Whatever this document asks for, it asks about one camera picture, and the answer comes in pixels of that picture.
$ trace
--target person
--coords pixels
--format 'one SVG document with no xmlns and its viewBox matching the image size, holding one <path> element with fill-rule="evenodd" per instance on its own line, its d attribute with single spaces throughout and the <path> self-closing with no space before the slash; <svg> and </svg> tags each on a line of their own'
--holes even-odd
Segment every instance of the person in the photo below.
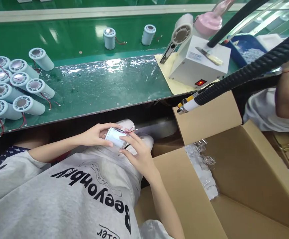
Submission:
<svg viewBox="0 0 289 239">
<path fill-rule="evenodd" d="M 0 165 L 0 238 L 184 238 L 150 153 L 153 139 L 131 132 L 121 137 L 130 145 L 119 149 L 104 139 L 111 127 L 128 130 L 134 124 L 97 124 L 8 157 Z M 89 147 L 41 169 L 78 145 Z M 133 208 L 143 176 L 161 222 L 149 220 L 138 227 Z"/>
<path fill-rule="evenodd" d="M 261 131 L 289 132 L 289 62 L 276 88 L 262 90 L 248 99 L 243 121 L 248 120 Z"/>
</svg>

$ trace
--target box flap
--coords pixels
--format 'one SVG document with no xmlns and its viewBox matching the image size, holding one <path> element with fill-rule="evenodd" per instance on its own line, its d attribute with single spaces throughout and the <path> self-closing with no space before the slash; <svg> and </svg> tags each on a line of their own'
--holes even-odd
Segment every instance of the box flap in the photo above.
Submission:
<svg viewBox="0 0 289 239">
<path fill-rule="evenodd" d="M 179 215 L 185 238 L 227 239 L 185 149 L 155 157 L 154 163 Z M 134 211 L 139 225 L 157 219 L 150 187 L 141 190 Z"/>
<path fill-rule="evenodd" d="M 220 195 L 211 201 L 229 239 L 289 239 L 289 228 Z"/>
<path fill-rule="evenodd" d="M 183 115 L 173 108 L 185 145 L 242 124 L 234 96 L 228 91 L 209 103 Z"/>
<path fill-rule="evenodd" d="M 248 121 L 207 140 L 219 191 L 289 227 L 289 171 L 260 130 Z"/>
</svg>

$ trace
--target blue bin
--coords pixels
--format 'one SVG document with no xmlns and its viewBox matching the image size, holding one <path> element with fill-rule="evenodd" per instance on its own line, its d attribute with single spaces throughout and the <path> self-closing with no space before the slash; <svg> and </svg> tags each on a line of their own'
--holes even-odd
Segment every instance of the blue bin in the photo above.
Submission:
<svg viewBox="0 0 289 239">
<path fill-rule="evenodd" d="M 240 68 L 247 65 L 247 62 L 242 56 L 243 52 L 252 48 L 259 49 L 264 53 L 267 52 L 262 44 L 260 44 L 254 36 L 249 34 L 235 36 L 225 46 L 231 49 L 231 58 Z"/>
</svg>

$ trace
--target electric cable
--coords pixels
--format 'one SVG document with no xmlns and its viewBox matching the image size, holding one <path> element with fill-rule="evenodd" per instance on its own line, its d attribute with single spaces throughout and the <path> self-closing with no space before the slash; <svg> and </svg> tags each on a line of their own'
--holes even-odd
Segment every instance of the electric cable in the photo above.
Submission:
<svg viewBox="0 0 289 239">
<path fill-rule="evenodd" d="M 204 105 L 221 94 L 260 77 L 262 74 L 280 67 L 288 61 L 289 37 L 254 62 L 216 82 L 212 87 L 197 95 L 194 100 L 198 105 Z"/>
</svg>

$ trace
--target red power switch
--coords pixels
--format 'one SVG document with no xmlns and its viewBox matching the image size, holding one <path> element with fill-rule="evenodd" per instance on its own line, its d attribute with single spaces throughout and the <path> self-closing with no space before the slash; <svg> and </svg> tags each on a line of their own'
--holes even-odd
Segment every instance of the red power switch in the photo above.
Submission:
<svg viewBox="0 0 289 239">
<path fill-rule="evenodd" d="M 205 84 L 205 83 L 206 83 L 205 80 L 199 80 L 199 81 L 196 82 L 195 84 L 196 84 L 197 86 L 201 86 L 201 85 L 203 85 L 203 84 Z"/>
</svg>

